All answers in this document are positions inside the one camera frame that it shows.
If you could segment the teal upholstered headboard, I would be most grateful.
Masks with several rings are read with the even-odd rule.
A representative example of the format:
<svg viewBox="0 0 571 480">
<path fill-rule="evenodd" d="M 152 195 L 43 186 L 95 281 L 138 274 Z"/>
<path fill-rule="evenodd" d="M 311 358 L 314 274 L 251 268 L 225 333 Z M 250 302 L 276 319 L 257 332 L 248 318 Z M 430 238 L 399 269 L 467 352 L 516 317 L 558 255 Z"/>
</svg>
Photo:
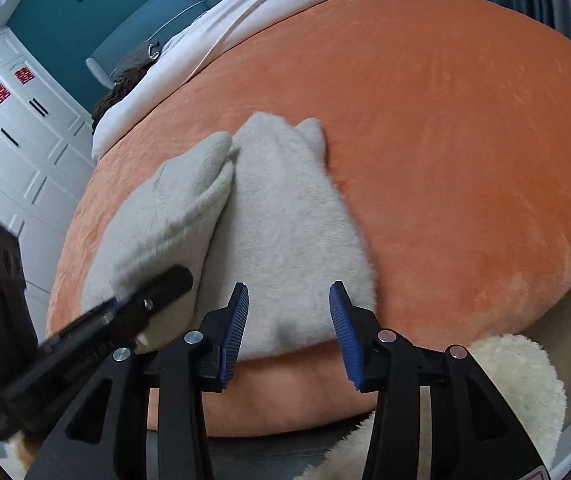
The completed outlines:
<svg viewBox="0 0 571 480">
<path fill-rule="evenodd" d="M 148 0 L 127 16 L 86 60 L 101 86 L 110 88 L 116 66 L 124 56 L 144 44 L 166 44 L 200 15 L 223 0 Z"/>
</svg>

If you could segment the beige knit sweater black hearts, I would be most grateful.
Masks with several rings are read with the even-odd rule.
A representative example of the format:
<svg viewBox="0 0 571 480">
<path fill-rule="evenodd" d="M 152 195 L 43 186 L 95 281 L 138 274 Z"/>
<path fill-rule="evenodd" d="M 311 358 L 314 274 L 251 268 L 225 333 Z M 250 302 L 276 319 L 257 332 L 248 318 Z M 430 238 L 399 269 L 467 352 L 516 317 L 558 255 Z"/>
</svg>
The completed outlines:
<svg viewBox="0 0 571 480">
<path fill-rule="evenodd" d="M 293 126 L 256 113 L 236 133 L 215 132 L 163 162 L 108 224 L 82 307 L 124 298 L 172 266 L 187 268 L 194 288 L 152 318 L 141 350 L 197 327 L 240 283 L 250 298 L 246 360 L 331 340 L 335 282 L 372 309 L 366 246 L 325 169 L 319 120 Z"/>
</svg>

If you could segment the white wardrobe with red stickers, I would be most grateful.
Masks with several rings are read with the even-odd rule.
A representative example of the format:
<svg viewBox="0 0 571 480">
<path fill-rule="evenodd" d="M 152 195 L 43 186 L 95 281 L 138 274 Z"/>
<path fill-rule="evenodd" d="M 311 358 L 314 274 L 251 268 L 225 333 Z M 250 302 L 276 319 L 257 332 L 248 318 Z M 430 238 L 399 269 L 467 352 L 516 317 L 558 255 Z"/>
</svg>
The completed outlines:
<svg viewBox="0 0 571 480">
<path fill-rule="evenodd" d="M 87 110 L 0 29 L 0 222 L 16 234 L 37 337 L 66 232 L 95 165 Z"/>
</svg>

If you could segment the orange plush bed blanket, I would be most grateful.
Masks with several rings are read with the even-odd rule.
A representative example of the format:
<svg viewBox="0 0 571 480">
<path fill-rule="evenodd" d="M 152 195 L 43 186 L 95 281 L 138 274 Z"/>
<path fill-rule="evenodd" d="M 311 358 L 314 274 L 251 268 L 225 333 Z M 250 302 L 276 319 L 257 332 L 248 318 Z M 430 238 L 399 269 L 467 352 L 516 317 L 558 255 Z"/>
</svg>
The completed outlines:
<svg viewBox="0 0 571 480">
<path fill-rule="evenodd" d="M 484 0 L 328 0 L 241 42 L 100 158 L 49 306 L 61 330 L 107 226 L 168 159 L 256 113 L 319 120 L 366 246 L 379 321 L 444 349 L 518 333 L 571 287 L 571 41 Z M 334 336 L 242 359 L 208 432 L 262 436 L 370 411 Z"/>
</svg>

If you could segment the white folded duvet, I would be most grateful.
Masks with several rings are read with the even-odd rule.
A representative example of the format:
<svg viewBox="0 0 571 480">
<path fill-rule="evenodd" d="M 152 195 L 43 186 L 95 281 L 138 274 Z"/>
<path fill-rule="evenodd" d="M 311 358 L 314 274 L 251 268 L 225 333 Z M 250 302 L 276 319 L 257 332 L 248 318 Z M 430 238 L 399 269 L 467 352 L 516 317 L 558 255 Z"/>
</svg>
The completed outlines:
<svg viewBox="0 0 571 480">
<path fill-rule="evenodd" d="M 99 162 L 156 105 L 237 44 L 327 0 L 223 0 L 168 41 L 125 98 L 99 120 L 92 160 Z"/>
</svg>

